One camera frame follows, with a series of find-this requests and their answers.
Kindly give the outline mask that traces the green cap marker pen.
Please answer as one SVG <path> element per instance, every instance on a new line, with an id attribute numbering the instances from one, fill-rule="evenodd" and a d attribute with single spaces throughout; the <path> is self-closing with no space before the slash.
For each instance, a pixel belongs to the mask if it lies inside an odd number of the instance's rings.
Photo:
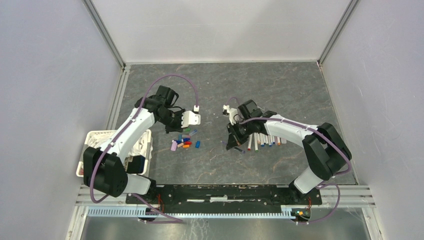
<path id="1" fill-rule="evenodd" d="M 258 148 L 258 134 L 257 133 L 254 133 L 253 134 L 253 137 L 254 137 L 254 151 L 257 153 L 259 151 L 259 148 Z"/>

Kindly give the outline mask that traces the red cap marker pen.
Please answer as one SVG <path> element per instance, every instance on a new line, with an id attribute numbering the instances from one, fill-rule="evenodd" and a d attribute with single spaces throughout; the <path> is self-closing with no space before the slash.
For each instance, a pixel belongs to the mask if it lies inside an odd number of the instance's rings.
<path id="1" fill-rule="evenodd" d="M 253 135 L 250 134 L 249 137 L 248 137 L 248 142 L 247 142 L 247 150 L 248 151 L 251 151 L 251 149 L 252 149 L 252 140 L 253 140 Z"/>

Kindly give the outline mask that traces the purple grey marker pen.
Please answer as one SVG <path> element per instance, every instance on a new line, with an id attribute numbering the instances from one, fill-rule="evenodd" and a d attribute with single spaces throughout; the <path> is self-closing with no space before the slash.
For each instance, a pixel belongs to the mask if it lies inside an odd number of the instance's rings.
<path id="1" fill-rule="evenodd" d="M 221 143 L 222 143 L 223 145 L 227 145 L 227 142 L 225 142 L 225 141 L 221 141 Z M 236 150 L 236 151 L 238 151 L 238 152 L 240 152 L 240 153 L 242 153 L 242 154 L 245 154 L 245 153 L 246 153 L 246 151 L 244 151 L 244 150 L 240 149 L 239 147 L 233 147 L 232 149 L 233 149 L 233 150 Z"/>

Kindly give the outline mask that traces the dark blue cap marker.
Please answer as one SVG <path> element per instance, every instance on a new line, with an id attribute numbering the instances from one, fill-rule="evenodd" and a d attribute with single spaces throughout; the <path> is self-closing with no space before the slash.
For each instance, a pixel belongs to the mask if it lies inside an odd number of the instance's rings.
<path id="1" fill-rule="evenodd" d="M 273 145 L 273 141 L 269 135 L 265 135 L 264 140 L 269 147 Z"/>

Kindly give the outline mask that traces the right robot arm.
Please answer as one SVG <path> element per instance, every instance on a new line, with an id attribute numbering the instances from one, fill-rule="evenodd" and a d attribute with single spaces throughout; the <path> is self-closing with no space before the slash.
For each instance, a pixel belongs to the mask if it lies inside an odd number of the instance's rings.
<path id="1" fill-rule="evenodd" d="M 288 191 L 289 199 L 295 204 L 306 201 L 315 187 L 352 170 L 352 154 L 328 122 L 321 125 L 297 122 L 275 111 L 263 112 L 253 100 L 236 108 L 225 104 L 222 113 L 229 119 L 227 150 L 243 145 L 254 134 L 277 137 L 303 148 L 308 166 L 290 183 Z"/>

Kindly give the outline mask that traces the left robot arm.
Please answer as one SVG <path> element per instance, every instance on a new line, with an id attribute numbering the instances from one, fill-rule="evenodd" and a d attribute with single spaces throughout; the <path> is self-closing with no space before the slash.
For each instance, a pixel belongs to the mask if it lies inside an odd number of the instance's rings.
<path id="1" fill-rule="evenodd" d="M 177 112 L 172 109 L 179 95 L 169 87 L 159 86 L 155 94 L 140 98 L 129 117 L 118 130 L 99 147 L 88 147 L 83 153 L 83 181 L 89 187 L 90 198 L 94 203 L 94 191 L 106 197 L 118 197 L 122 193 L 138 194 L 145 204 L 157 198 L 156 182 L 141 176 L 141 168 L 127 172 L 125 159 L 143 133 L 159 122 L 167 132 L 181 132 L 182 116 L 185 109 Z"/>

